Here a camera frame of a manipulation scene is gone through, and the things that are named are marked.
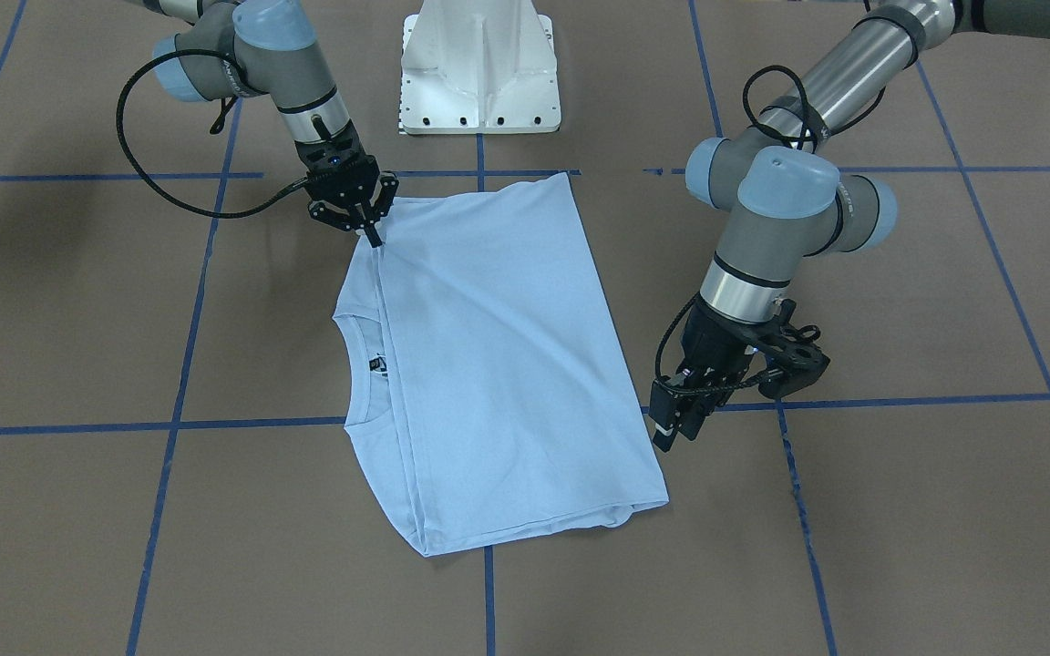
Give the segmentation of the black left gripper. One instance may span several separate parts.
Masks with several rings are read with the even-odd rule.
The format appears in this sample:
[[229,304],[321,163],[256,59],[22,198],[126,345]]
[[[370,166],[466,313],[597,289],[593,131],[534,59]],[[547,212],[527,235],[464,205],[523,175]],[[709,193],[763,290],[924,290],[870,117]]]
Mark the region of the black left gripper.
[[[674,376],[658,376],[651,387],[654,447],[670,452],[679,435],[695,441],[705,420],[724,405],[724,394],[754,386],[778,400],[816,383],[832,361],[816,344],[820,329],[790,323],[796,306],[785,299],[766,323],[738,323],[700,294],[693,296],[682,332],[684,360]],[[679,387],[681,394],[672,392]]]

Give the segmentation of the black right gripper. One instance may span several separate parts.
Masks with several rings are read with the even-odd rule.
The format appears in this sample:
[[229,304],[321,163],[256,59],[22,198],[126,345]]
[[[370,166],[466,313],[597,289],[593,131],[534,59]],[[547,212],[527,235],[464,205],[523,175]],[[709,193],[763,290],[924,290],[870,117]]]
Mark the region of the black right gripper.
[[[295,144],[308,169],[304,190],[310,196],[310,217],[342,232],[362,233],[371,248],[380,248],[384,241],[378,224],[388,215],[395,202],[397,174],[379,171],[376,158],[366,153],[353,123],[346,123],[336,133],[326,123],[312,126],[317,141]],[[375,208],[372,200],[376,188]]]

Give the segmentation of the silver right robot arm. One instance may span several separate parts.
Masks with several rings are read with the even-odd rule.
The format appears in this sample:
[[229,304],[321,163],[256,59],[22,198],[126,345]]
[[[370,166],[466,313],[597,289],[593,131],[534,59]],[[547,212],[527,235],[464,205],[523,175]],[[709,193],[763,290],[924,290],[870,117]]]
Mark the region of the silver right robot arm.
[[304,177],[275,194],[304,190],[313,220],[382,244],[378,224],[395,200],[397,177],[380,170],[358,136],[303,5],[297,1],[146,1],[150,12],[186,21],[164,38],[135,75],[154,72],[178,101],[217,101],[212,133],[242,98],[273,101],[304,165]]

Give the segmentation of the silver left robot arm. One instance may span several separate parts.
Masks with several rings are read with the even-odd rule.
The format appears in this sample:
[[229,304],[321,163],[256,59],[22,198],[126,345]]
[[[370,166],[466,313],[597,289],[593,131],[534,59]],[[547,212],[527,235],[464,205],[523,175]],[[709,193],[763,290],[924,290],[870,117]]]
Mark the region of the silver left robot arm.
[[736,390],[779,400],[828,371],[819,329],[791,323],[788,285],[806,257],[886,240],[899,205],[888,184],[841,173],[819,149],[922,52],[967,31],[1050,40],[1050,1],[878,1],[807,75],[780,67],[792,90],[747,112],[741,134],[695,147],[686,187],[728,220],[700,290],[674,318],[682,362],[654,373],[654,447],[695,439]]

